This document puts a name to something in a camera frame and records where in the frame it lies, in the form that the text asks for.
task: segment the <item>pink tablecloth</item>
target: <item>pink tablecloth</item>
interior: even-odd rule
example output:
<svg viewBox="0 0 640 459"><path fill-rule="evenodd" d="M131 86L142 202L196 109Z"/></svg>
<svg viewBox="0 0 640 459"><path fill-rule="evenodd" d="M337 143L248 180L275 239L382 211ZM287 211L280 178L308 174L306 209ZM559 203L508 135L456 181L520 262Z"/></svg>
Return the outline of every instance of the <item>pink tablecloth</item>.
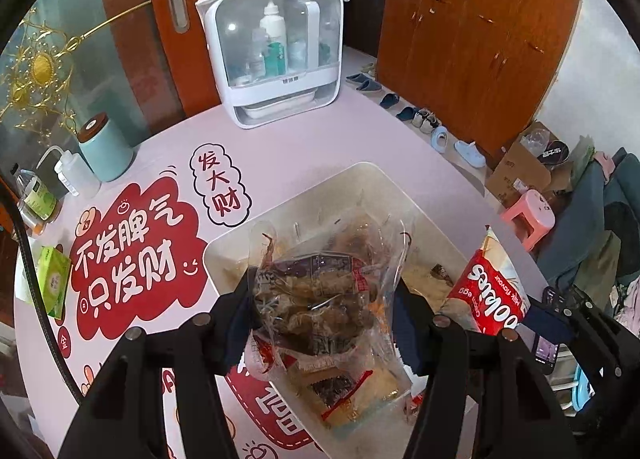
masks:
<svg viewBox="0 0 640 459"><path fill-rule="evenodd" d="M492 224L527 291L540 296L545 280L478 192L353 90L343 89L323 109L249 131L217 107L143 143L130 169L91 201L65 198L59 219L47 227L43 243L62 243L74 262L65 320L52 325L78 384L91 382L129 325L155 332L209 311L216 293L202 265L206 243L357 162L378 165L467 257ZM15 329L31 405L57 454L76 404L33 308L19 300ZM163 382L168 444L182 459L171 371ZM322 457L269 384L242 365L218 378L218 386L240 457Z"/></svg>

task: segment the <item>phone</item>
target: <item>phone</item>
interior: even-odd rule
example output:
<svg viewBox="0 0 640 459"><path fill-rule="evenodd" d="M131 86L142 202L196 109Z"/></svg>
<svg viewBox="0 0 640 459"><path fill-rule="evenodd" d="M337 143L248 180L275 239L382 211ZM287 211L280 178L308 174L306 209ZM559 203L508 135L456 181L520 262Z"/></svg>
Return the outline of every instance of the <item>phone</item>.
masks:
<svg viewBox="0 0 640 459"><path fill-rule="evenodd" d="M542 303L552 306L556 312L561 312L564 309L564 298L550 286L542 292ZM543 375L548 376L554 371L559 348L559 345L552 344L549 340L536 334L533 342L533 356Z"/></svg>

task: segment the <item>black cable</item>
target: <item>black cable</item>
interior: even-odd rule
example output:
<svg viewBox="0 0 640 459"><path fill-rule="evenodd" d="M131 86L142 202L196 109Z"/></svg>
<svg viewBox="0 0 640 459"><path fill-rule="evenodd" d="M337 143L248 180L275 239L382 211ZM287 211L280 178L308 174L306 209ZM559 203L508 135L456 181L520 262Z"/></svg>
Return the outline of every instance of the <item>black cable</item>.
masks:
<svg viewBox="0 0 640 459"><path fill-rule="evenodd" d="M24 229L24 223L22 222L20 211L14 203L14 198L1 184L0 202L2 202L2 205L9 214L9 217L11 217L11 221L14 224L15 233L18 237L18 246L20 246L20 253L22 255L24 272L27 276L29 291L31 292L31 298L33 298L33 305L35 306L36 314L38 315L38 321L40 322L40 328L42 329L42 333L44 334L44 339L47 341L49 351L51 352L51 356L53 356L54 362L56 362L58 370L60 371L60 375L62 375L62 379L65 380L69 391L78 402L78 405L80 405L84 397L82 396L82 392L80 392L80 389L78 388L74 377L71 375L69 367L66 366L65 359L62 357L60 348L58 347L58 341L53 335L53 330L51 329L51 324L49 323L49 317L47 316L47 312L44 308L44 302L42 301L42 293L40 293L40 288L38 286L36 268L33 265L33 256L31 255L31 246L29 245L27 232Z"/></svg>

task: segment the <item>red snack package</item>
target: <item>red snack package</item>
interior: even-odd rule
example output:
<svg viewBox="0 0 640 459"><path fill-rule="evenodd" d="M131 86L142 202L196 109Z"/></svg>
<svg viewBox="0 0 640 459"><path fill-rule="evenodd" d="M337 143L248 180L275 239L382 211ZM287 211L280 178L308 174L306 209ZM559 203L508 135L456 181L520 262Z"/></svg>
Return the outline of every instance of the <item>red snack package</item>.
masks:
<svg viewBox="0 0 640 459"><path fill-rule="evenodd" d="M529 298L511 259L491 227L453 287L440 313L466 330L497 335L515 328L529 310Z"/></svg>

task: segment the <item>pink stool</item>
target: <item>pink stool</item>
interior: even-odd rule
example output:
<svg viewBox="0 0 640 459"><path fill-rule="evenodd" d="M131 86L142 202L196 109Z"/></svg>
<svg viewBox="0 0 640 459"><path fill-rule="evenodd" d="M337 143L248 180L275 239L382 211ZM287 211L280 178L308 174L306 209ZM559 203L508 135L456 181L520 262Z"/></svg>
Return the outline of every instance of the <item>pink stool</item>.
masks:
<svg viewBox="0 0 640 459"><path fill-rule="evenodd" d="M527 190L518 199L518 202L502 213L500 217L506 222L513 223L518 215L522 215L531 228L522 241L522 245L527 251L531 251L536 243L556 224L556 216L549 203L536 190Z"/></svg>

